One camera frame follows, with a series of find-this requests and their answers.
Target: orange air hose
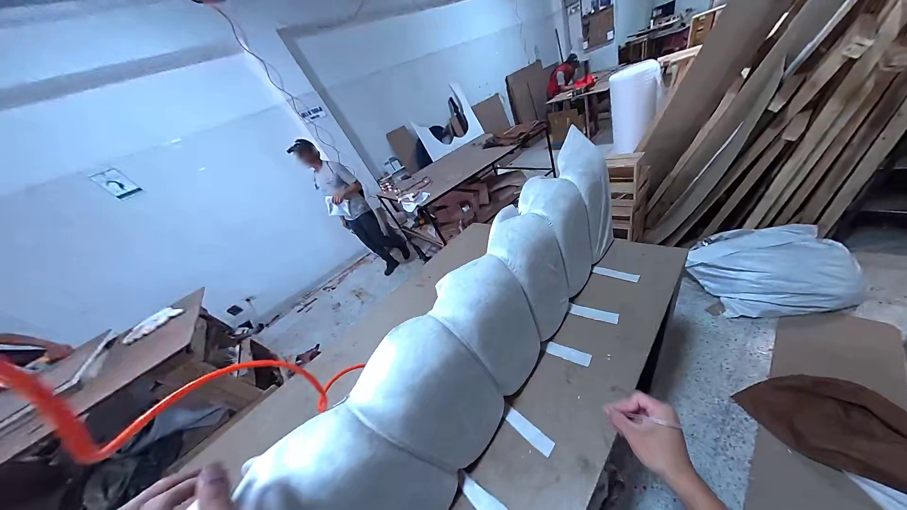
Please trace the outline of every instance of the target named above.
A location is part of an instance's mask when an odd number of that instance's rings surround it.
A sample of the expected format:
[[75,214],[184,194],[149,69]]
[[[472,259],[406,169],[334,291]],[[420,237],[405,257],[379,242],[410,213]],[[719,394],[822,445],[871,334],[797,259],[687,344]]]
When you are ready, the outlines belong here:
[[287,368],[302,375],[318,392],[318,412],[323,413],[327,410],[327,391],[331,386],[344,374],[353,370],[364,367],[364,364],[354,365],[344,368],[337,375],[333,376],[327,385],[321,387],[321,383],[312,374],[308,373],[302,367],[297,367],[287,361],[277,359],[262,359],[259,361],[245,361],[230,365],[229,367],[220,368],[200,378],[191,381],[186,386],[169,394],[163,400],[155,404],[151,409],[145,411],[140,417],[126,427],[117,437],[104,446],[94,444],[91,435],[85,424],[82,423],[75,413],[69,408],[65,400],[54,395],[54,391],[46,386],[41,379],[32,376],[21,368],[0,358],[0,382],[10,389],[20,394],[22,397],[32,403],[35,409],[44,417],[44,421],[56,430],[60,437],[63,448],[69,452],[73,460],[79,464],[94,464],[110,458],[117,450],[123,447],[129,440],[139,433],[148,425],[154,417],[158,416],[164,409],[179,402],[183,397],[188,395],[192,390],[201,385],[210,382],[212,379],[219,378],[243,368]]

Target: dark pants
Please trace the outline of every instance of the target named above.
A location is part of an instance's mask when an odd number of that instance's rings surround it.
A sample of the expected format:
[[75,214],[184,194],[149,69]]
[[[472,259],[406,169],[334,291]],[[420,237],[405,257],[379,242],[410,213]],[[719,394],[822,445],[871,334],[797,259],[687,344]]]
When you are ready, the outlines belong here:
[[387,263],[396,263],[396,259],[387,251],[389,248],[398,248],[406,251],[406,241],[395,235],[385,236],[378,225],[378,218],[374,211],[363,212],[355,220],[347,221],[349,229],[378,257]]

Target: person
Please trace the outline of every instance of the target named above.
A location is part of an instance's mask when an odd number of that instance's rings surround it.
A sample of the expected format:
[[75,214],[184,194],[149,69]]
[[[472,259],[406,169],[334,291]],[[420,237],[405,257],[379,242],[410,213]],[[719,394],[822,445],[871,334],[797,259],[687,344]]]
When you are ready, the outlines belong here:
[[[605,406],[605,415],[627,439],[639,462],[661,477],[689,510],[727,510],[693,467],[678,414],[671,406],[637,391]],[[633,419],[632,415],[655,418],[659,423]]]
[[227,470],[214,463],[201,470],[162,478],[120,510],[175,510],[192,498],[199,510],[235,510],[229,493]]
[[[4,349],[4,346],[17,347],[35,347],[33,351],[20,349]],[[31,361],[40,358],[42,355],[47,356],[52,363],[66,358],[73,354],[73,348],[66,344],[58,344],[50,340],[29,337],[28,335],[19,335],[16,333],[0,333],[0,355],[6,355],[12,359],[16,365],[27,365]]]
[[576,54],[570,54],[566,62],[554,68],[548,79],[548,99],[569,90],[569,85],[573,83],[573,75],[576,74],[578,67],[580,67],[580,58]]
[[347,167],[338,162],[323,161],[315,144],[302,138],[296,140],[287,152],[295,154],[301,162],[315,171],[315,189],[332,197],[334,204],[348,202],[349,214],[342,217],[344,226],[387,263],[385,276],[390,276],[400,265],[389,249],[397,248],[403,254],[403,258],[409,260],[410,252],[406,247],[406,241],[395,235],[384,235],[375,212],[368,207],[366,197],[362,193],[362,183]]

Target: white tape strip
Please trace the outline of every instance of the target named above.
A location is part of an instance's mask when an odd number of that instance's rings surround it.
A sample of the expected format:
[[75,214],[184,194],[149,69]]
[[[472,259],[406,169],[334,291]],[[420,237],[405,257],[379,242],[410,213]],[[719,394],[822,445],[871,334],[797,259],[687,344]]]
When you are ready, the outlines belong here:
[[632,281],[633,283],[639,282],[639,275],[633,273],[625,273],[618,270],[610,270],[608,268],[600,268],[598,266],[592,268],[592,272],[595,274],[600,274],[602,276],[610,276],[618,280]]
[[516,409],[511,407],[504,419],[520,433],[520,436],[529,441],[530,445],[535,446],[535,449],[539,450],[542,455],[551,456],[551,451],[554,449],[554,441],[551,441],[550,437],[545,436],[544,432],[540,431]]
[[573,315],[579,315],[580,317],[585,317],[586,319],[600,320],[602,322],[609,322],[611,324],[617,324],[618,319],[620,319],[619,313],[600,309],[591,309],[589,307],[581,307],[580,305],[574,305],[573,303],[570,304],[570,313],[572,313]]
[[496,497],[488,494],[488,491],[471,479],[469,475],[463,473],[463,495],[473,505],[475,510],[507,510],[503,503]]
[[563,346],[556,342],[548,342],[547,344],[545,344],[545,352],[547,352],[548,354],[553,354],[558,358],[564,358],[567,361],[572,361],[573,363],[582,365],[584,367],[588,367],[589,363],[592,362],[591,354],[587,354],[575,348]]

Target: cable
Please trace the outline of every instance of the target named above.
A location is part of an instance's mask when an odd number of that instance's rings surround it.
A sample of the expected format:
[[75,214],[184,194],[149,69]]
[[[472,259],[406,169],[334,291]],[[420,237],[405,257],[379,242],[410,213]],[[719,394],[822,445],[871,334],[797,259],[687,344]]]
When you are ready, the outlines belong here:
[[54,391],[46,386],[41,379],[29,374],[8,361],[5,361],[3,358],[0,358],[0,383],[5,384],[11,390],[32,403],[34,408],[38,410],[38,413],[42,415],[44,421],[55,429],[57,436],[60,437],[63,448],[69,452],[69,455],[72,456],[75,462],[89,465],[110,458],[156,416],[163,412],[164,409],[176,404],[196,388],[231,372],[243,368],[264,367],[279,367],[293,370],[306,378],[318,392],[318,412],[323,413],[327,411],[327,391],[330,387],[344,374],[363,368],[364,366],[364,364],[360,363],[345,368],[337,375],[333,376],[325,387],[322,387],[321,383],[318,382],[318,379],[308,373],[304,368],[297,367],[296,365],[283,360],[262,359],[259,361],[246,361],[230,365],[229,367],[224,367],[205,374],[169,394],[151,409],[145,411],[140,417],[129,424],[129,426],[117,437],[104,446],[97,446],[94,444],[92,436],[89,434],[88,428],[82,420],[80,420],[72,409],[69,408],[65,400],[56,396]]
[[[230,19],[230,17],[227,15],[227,13],[223,12],[223,10],[221,10],[220,7],[218,7],[217,5],[214,5],[211,2],[211,0],[203,0],[203,1],[204,1],[205,5],[211,7],[215,11],[217,11],[218,14],[220,14],[221,16],[223,16],[223,18],[225,20],[227,20],[227,23],[229,23],[230,30],[233,32],[233,38],[236,39],[236,42],[237,42],[237,44],[239,44],[239,47],[242,48],[243,51],[245,51],[247,54],[252,55],[253,57],[255,57],[256,60],[258,60],[258,62],[261,64],[261,66],[265,70],[265,75],[268,77],[268,81],[271,82],[272,85],[274,85],[274,88],[278,89],[279,91],[281,91],[283,94],[285,94],[287,96],[287,98],[290,100],[290,104],[293,108],[293,111],[296,112],[296,115],[299,117],[299,119],[302,121],[302,123],[311,125],[314,128],[315,137],[318,138],[318,141],[325,144],[325,146],[333,149],[337,155],[337,162],[340,164],[343,164],[340,161],[340,150],[337,147],[335,147],[333,144],[325,142],[324,139],[321,138],[321,134],[318,130],[318,124],[314,120],[306,120],[306,117],[302,114],[302,112],[299,111],[296,101],[303,103],[303,106],[306,107],[306,109],[308,109],[308,105],[305,104],[305,102],[303,102],[301,99],[299,99],[292,93],[288,92],[287,89],[285,89],[283,86],[278,85],[277,83],[274,82],[274,79],[271,77],[270,68],[274,69],[274,73],[280,78],[280,82],[283,83],[283,77],[280,76],[280,71],[278,70],[278,68],[275,67],[274,65],[268,64],[268,62],[266,62],[265,59],[261,58],[255,52],[253,52],[251,49],[249,49],[249,47],[242,41],[242,38],[239,37],[239,33],[237,32],[237,25],[235,23],[233,23],[233,20]],[[363,5],[365,5],[365,3],[366,3],[366,0],[363,0],[362,3],[359,5],[358,9],[356,9],[356,12],[354,13],[353,18],[350,18],[350,19],[354,19],[356,16],[359,15],[359,11],[362,10],[362,7],[363,7]],[[330,132],[327,132],[327,135],[330,137],[331,142],[333,142],[334,136]]]

